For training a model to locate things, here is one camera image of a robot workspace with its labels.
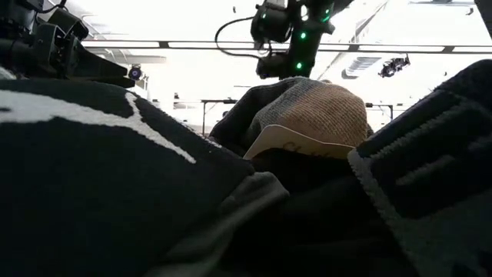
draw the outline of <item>beige knit hat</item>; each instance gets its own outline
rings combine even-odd
[[[273,125],[296,133],[298,138],[279,128],[278,135],[275,135],[273,129],[267,132],[267,127]],[[256,148],[253,154],[257,154],[262,149],[266,150],[266,145],[271,145],[268,148],[279,148],[287,141],[297,140],[300,144],[310,144],[304,147],[309,151],[316,147],[338,148],[336,152],[339,154],[336,156],[340,158],[367,138],[369,128],[365,104],[361,98],[329,81],[304,79],[256,114],[242,142],[251,145],[249,156],[251,149]]]

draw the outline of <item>ceiling-mounted camera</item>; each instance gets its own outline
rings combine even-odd
[[[270,47],[269,54],[259,58],[256,73],[260,78],[309,77],[321,36],[334,31],[329,21],[334,0],[289,0],[287,8],[265,0],[262,5],[256,5],[256,9],[251,36],[257,50],[271,42],[283,43],[291,39],[287,51],[274,52]]]
[[[405,58],[392,58],[390,61],[383,64],[383,68],[378,75],[382,78],[390,78],[393,77],[396,72],[403,70],[404,67],[409,65],[410,59],[408,58],[408,54]]]
[[[128,77],[134,81],[140,81],[144,77],[144,73],[141,70],[141,65],[131,65]]]

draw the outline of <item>robotic arm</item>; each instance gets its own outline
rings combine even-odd
[[[271,41],[291,39],[287,51],[270,51],[268,56],[259,59],[256,72],[260,78],[309,77],[321,36],[334,32],[330,18],[352,1],[289,0],[285,8],[265,0],[262,5],[257,5],[251,23],[256,49],[260,50]]]

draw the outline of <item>fluorescent light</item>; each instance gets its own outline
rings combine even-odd
[[[394,51],[394,52],[442,52],[443,46],[418,45],[361,45],[360,51]]]
[[[289,49],[289,44],[288,43],[272,43],[271,47],[274,50],[287,50]]]
[[[219,47],[221,48],[251,48],[253,49],[254,44],[251,42],[240,42],[240,43],[227,43],[219,42]],[[215,42],[169,42],[169,48],[216,48]]]
[[[111,41],[83,41],[82,45],[89,48],[159,48],[159,42],[111,42]]]
[[[320,45],[318,50],[346,51],[349,45]]]
[[[492,53],[492,47],[456,47],[453,52],[489,52]]]

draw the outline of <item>black clothing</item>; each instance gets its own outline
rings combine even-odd
[[[286,196],[145,99],[94,82],[0,80],[0,153],[2,277],[140,277],[205,223]]]
[[[491,276],[491,72],[491,60],[464,69],[348,162],[283,150],[253,159],[291,197],[238,230],[221,274]],[[234,138],[258,110],[228,122],[242,109],[211,133],[232,149],[244,147]]]

